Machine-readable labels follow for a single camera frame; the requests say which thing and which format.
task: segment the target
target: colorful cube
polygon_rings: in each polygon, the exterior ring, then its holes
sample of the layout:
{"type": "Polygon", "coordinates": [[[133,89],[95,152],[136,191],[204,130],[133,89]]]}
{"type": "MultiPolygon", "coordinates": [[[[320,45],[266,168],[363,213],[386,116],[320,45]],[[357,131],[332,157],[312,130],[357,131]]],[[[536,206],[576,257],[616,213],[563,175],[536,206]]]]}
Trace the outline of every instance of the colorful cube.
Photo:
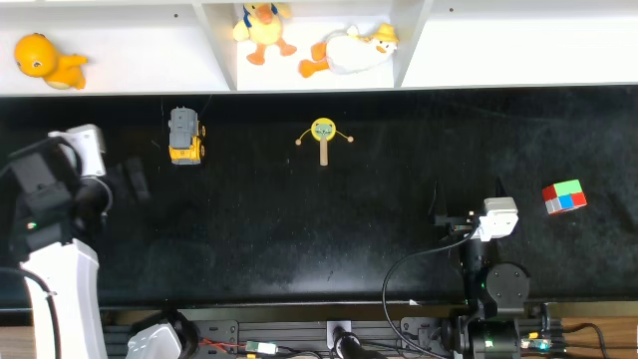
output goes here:
{"type": "Polygon", "coordinates": [[[587,205],[578,179],[553,184],[542,191],[549,214],[561,213],[587,205]]]}

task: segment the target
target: yellow hat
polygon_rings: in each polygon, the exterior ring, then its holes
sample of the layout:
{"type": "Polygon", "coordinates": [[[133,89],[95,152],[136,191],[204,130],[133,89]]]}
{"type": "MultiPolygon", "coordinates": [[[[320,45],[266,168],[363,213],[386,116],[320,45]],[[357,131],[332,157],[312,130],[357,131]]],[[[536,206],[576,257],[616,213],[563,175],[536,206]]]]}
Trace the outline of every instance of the yellow hat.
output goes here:
{"type": "Polygon", "coordinates": [[[395,28],[390,24],[381,24],[377,33],[372,35],[372,38],[387,42],[399,42],[399,39],[395,35],[395,28]]]}

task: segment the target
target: duck beak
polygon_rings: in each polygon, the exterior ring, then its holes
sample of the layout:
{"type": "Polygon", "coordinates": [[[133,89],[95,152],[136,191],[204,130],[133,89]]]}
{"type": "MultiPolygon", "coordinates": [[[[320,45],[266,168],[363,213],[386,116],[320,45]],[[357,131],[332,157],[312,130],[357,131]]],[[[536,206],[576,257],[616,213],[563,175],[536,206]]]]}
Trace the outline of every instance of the duck beak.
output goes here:
{"type": "Polygon", "coordinates": [[[268,6],[268,4],[259,6],[257,8],[257,11],[255,12],[255,15],[260,22],[266,25],[272,22],[272,10],[270,10],[270,6],[268,6]]]}

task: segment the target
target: yellow toy vehicle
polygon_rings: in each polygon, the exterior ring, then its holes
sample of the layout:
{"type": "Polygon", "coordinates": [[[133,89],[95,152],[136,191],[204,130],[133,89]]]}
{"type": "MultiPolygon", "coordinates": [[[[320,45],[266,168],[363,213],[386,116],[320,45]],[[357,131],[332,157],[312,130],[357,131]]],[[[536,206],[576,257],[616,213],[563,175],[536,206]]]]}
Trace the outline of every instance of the yellow toy vehicle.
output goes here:
{"type": "Polygon", "coordinates": [[[205,156],[202,140],[206,128],[197,120],[197,112],[187,108],[170,111],[168,152],[175,165],[199,165],[205,156]]]}

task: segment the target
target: yellow plush duck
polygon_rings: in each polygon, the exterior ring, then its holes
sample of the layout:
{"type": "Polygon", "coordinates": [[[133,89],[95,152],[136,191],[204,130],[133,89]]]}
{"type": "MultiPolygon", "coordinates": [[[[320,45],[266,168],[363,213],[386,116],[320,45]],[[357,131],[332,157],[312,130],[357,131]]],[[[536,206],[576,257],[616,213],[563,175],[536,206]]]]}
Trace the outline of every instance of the yellow plush duck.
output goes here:
{"type": "Polygon", "coordinates": [[[14,56],[20,71],[27,76],[43,78],[54,89],[82,90],[87,84],[80,66],[88,63],[88,59],[61,55],[44,35],[23,37],[16,45],[14,56]]]}
{"type": "Polygon", "coordinates": [[[281,49],[281,56],[290,56],[297,48],[286,44],[281,38],[283,26],[279,16],[289,19],[290,7],[281,3],[245,3],[243,5],[243,18],[235,25],[232,36],[236,41],[244,41],[250,38],[257,44],[257,50],[247,56],[248,61],[254,65],[263,65],[266,61],[263,57],[266,47],[277,45],[281,49]]]}
{"type": "Polygon", "coordinates": [[[355,74],[388,61],[398,44],[390,24],[382,24],[371,37],[359,35],[359,29],[353,25],[346,32],[337,31],[326,41],[315,44],[311,49],[314,62],[303,60],[299,72],[304,78],[323,70],[338,75],[355,74]]]}

